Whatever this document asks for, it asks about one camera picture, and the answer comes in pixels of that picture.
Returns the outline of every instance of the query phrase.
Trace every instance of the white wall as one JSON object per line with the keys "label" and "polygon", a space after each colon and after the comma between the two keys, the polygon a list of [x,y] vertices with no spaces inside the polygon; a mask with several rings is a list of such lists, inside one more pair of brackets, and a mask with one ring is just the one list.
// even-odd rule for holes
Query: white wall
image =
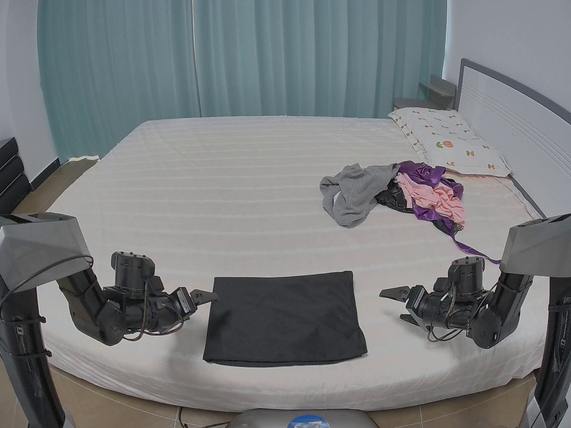
{"label": "white wall", "polygon": [[28,179],[57,158],[39,84],[38,0],[0,0],[0,139],[15,136]]}
{"label": "white wall", "polygon": [[571,111],[571,0],[448,0],[444,78],[466,57]]}

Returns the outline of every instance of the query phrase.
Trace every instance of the gray headboard frame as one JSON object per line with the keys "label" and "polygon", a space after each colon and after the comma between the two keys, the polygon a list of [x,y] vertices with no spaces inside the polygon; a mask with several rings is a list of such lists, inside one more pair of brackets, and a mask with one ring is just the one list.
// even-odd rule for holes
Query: gray headboard frame
{"label": "gray headboard frame", "polygon": [[[546,109],[550,110],[551,112],[553,112],[554,114],[556,114],[561,119],[563,119],[564,121],[566,121],[568,124],[571,125],[571,112],[566,110],[565,108],[563,108],[563,106],[555,103],[553,100],[551,100],[551,99],[547,98],[546,96],[540,94],[539,92],[535,91],[534,89],[532,89],[532,88],[530,88],[530,87],[506,76],[506,75],[503,75],[502,73],[499,73],[495,70],[492,70],[491,68],[485,67],[483,65],[480,65],[479,63],[470,61],[468,59],[462,59],[460,62],[460,76],[458,78],[458,87],[457,87],[456,99],[454,101],[454,109],[456,111],[459,110],[460,97],[462,94],[462,80],[464,78],[464,68],[465,67],[468,67],[468,68],[471,68],[475,71],[478,71],[478,72],[480,72],[486,76],[489,76],[490,78],[495,79],[496,81],[499,81],[499,82],[506,84],[507,86],[511,87],[512,89],[517,90],[518,92],[524,94],[525,96],[531,98],[535,102],[544,106]],[[543,217],[545,217],[545,214],[540,209],[540,207],[536,204],[536,202],[532,199],[532,197],[525,191],[525,189],[523,189],[522,186],[519,185],[517,180],[514,179],[513,176],[510,176],[510,178],[511,178],[512,182],[514,183],[514,185],[524,195],[525,199],[527,201],[529,201],[532,204],[532,206]]]}

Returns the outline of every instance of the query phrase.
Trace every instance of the bed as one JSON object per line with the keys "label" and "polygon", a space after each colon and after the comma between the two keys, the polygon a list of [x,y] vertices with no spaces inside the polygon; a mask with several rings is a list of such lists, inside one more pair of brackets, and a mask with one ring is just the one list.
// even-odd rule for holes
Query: bed
{"label": "bed", "polygon": [[[505,77],[495,79],[497,75],[463,62],[456,107],[504,153],[514,168],[514,181],[454,177],[465,187],[467,221],[459,238],[499,259],[509,227],[563,211],[557,198],[533,194],[542,183],[545,188],[548,179],[528,176],[524,163],[529,161],[512,161],[510,142],[503,139],[506,128],[516,132],[517,120],[525,131],[529,132],[525,125],[539,131],[529,113],[513,108],[518,102],[512,98],[518,99],[522,92],[507,84]],[[529,105],[533,112],[549,105],[526,97],[535,104]],[[564,153],[563,138],[571,141],[571,131],[557,127],[557,119],[566,122],[567,115],[547,111],[551,115],[542,116],[539,133],[551,135],[555,127],[559,138],[544,136],[542,146],[530,143],[529,156],[534,150],[545,153],[545,141]],[[208,364],[202,360],[208,323],[204,306],[177,334],[105,347],[75,330],[56,284],[49,284],[39,288],[39,303],[48,319],[43,331],[53,352],[51,363],[107,389],[222,411],[390,409],[524,377],[541,364],[547,324],[545,278],[534,281],[517,331],[496,347],[479,349],[463,335],[430,344],[419,328],[399,320],[403,305],[380,299],[379,292],[407,284],[432,287],[462,252],[432,224],[379,205],[350,228],[336,225],[323,210],[318,185],[324,175],[334,175],[354,162],[367,166],[402,160],[418,156],[388,119],[226,117],[145,122],[51,208],[78,218],[101,284],[113,284],[110,255],[120,250],[149,255],[167,290],[179,285],[211,290],[216,276],[292,276],[349,269],[368,353],[325,366]],[[558,174],[559,165],[560,159],[556,163],[551,157],[543,168]],[[564,167],[567,176],[569,167],[571,163]],[[554,195],[565,193],[558,190]],[[488,264],[485,287],[497,276],[497,267]]]}

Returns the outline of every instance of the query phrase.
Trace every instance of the floor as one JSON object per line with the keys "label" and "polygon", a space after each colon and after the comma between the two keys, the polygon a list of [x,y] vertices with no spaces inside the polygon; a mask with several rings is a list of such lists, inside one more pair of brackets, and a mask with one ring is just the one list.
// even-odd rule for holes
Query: floor
{"label": "floor", "polygon": [[[15,213],[46,211],[95,163],[83,159],[59,167],[20,203]],[[105,390],[57,368],[52,371],[60,400],[71,413],[76,428],[180,428],[176,406]],[[421,406],[371,412],[369,416],[380,428],[515,428],[534,383],[530,374],[496,389]],[[229,421],[234,415],[184,408],[182,421],[196,428]],[[0,420],[4,420],[1,425],[5,428],[25,428],[27,423],[1,362]]]}

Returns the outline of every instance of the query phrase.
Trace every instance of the curtain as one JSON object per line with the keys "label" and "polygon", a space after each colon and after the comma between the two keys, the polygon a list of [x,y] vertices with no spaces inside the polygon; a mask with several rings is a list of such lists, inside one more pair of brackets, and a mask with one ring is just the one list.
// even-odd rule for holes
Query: curtain
{"label": "curtain", "polygon": [[446,0],[194,0],[203,116],[386,117],[442,73]]}
{"label": "curtain", "polygon": [[61,161],[145,120],[386,117],[442,73],[446,0],[39,0]]}
{"label": "curtain", "polygon": [[146,120],[198,117],[192,0],[39,0],[40,82],[59,159]]}

